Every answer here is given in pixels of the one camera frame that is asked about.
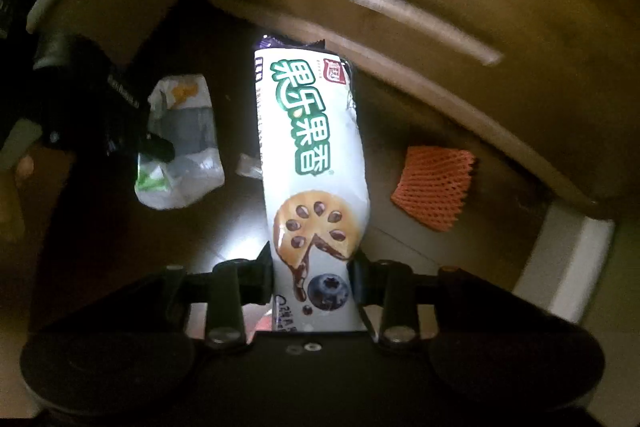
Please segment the person's right hand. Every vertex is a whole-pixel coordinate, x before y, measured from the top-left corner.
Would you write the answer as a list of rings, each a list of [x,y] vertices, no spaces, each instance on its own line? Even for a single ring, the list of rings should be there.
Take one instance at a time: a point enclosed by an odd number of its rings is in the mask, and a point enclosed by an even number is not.
[[[1,173],[0,234],[6,243],[17,243],[25,234],[18,188],[34,171],[34,158],[27,154],[17,161],[15,167]]]

